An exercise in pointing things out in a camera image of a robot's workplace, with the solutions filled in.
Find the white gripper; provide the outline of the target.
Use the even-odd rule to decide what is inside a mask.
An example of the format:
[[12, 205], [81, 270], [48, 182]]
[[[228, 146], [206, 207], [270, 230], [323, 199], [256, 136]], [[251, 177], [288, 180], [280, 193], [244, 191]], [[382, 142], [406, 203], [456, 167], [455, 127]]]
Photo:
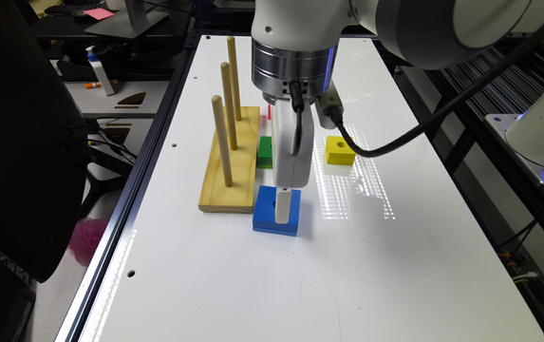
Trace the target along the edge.
[[291, 211], [291, 188], [303, 188], [310, 179], [314, 147], [314, 119], [311, 105], [315, 104], [320, 125], [334, 129], [329, 112], [343, 113], [343, 104], [333, 81], [321, 95], [304, 100], [301, 118], [293, 108], [288, 94], [283, 97], [263, 93], [272, 109], [272, 169], [276, 188], [275, 222], [287, 224]]

